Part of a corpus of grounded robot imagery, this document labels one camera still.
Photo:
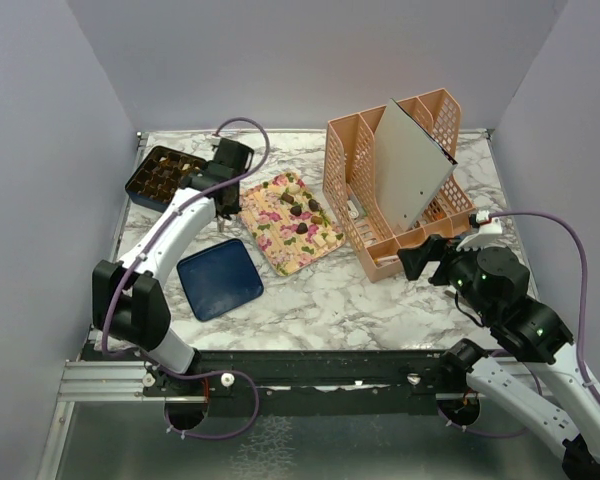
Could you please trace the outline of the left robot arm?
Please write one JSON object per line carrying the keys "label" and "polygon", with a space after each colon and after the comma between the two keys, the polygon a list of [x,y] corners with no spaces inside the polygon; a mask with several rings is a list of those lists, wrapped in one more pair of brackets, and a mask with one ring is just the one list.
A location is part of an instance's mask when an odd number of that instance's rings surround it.
{"label": "left robot arm", "polygon": [[100,261],[92,274],[92,317],[105,354],[111,337],[168,369],[166,382],[186,395],[200,385],[196,350],[171,328],[163,288],[189,243],[217,216],[238,208],[239,181],[250,161],[211,160],[183,178],[159,220],[118,261]]}

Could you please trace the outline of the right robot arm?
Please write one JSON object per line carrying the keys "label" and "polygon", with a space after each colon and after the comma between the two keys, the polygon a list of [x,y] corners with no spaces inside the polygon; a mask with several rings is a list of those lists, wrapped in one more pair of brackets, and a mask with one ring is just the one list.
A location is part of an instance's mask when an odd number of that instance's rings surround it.
{"label": "right robot arm", "polygon": [[429,282],[449,286],[480,317],[508,354],[528,367],[554,399],[514,378],[474,342],[461,340],[439,367],[449,390],[471,389],[490,398],[533,432],[562,461],[570,479],[600,479],[600,393],[579,365],[574,337],[558,314],[527,293],[530,272],[507,247],[464,250],[434,235],[397,257],[408,279],[429,262],[438,267]]}

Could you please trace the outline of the brown rectangular chocolate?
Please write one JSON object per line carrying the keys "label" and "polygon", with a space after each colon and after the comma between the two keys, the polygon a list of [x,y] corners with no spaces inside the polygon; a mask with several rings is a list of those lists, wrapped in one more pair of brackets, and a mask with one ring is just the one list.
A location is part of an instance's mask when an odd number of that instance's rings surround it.
{"label": "brown rectangular chocolate", "polygon": [[280,196],[280,199],[289,205],[293,205],[295,203],[295,198],[289,193],[283,193]]}

